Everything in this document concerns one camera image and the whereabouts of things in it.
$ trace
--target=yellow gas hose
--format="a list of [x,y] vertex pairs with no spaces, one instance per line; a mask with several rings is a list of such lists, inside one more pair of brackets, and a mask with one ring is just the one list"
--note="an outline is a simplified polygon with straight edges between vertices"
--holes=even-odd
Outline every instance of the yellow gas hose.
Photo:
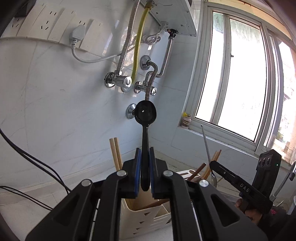
[[134,54],[133,54],[133,73],[131,75],[131,79],[132,79],[133,83],[136,80],[136,75],[137,75],[137,71],[138,71],[139,51],[140,51],[140,43],[141,43],[141,39],[142,39],[143,28],[144,28],[145,20],[148,16],[149,11],[151,10],[151,8],[152,8],[152,1],[149,1],[145,6],[145,10],[143,12],[142,18],[139,23],[138,31],[137,31],[135,50],[134,50]]

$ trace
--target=window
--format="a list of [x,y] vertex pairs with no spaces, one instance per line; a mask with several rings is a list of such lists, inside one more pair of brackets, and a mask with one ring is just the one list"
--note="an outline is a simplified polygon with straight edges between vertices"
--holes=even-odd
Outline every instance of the window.
[[232,7],[207,2],[203,14],[186,107],[193,116],[190,128],[200,132],[202,124],[208,136],[251,154],[274,148],[284,159],[296,159],[296,55],[286,45],[290,39]]

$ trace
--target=person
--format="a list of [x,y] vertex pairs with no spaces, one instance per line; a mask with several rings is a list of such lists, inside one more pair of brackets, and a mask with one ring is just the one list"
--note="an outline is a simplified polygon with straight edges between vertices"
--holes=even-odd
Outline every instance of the person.
[[[235,206],[239,209],[242,199],[238,199]],[[286,214],[282,207],[272,206],[268,214],[262,214],[257,209],[246,210],[249,217],[267,236],[269,241],[296,240],[296,208],[291,215]]]

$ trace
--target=small jar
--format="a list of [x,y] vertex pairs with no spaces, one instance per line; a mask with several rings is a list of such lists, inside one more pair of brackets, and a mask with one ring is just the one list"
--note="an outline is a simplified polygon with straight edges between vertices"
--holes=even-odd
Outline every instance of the small jar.
[[189,129],[190,122],[191,122],[191,115],[187,115],[186,113],[184,113],[181,127],[184,129]]

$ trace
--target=spoon handle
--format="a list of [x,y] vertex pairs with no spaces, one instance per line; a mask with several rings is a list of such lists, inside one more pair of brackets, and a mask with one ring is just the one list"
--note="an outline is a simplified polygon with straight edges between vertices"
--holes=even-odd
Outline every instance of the spoon handle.
[[148,126],[143,126],[142,137],[142,162],[141,162],[141,187],[148,191],[150,187],[149,178],[149,152],[148,152]]

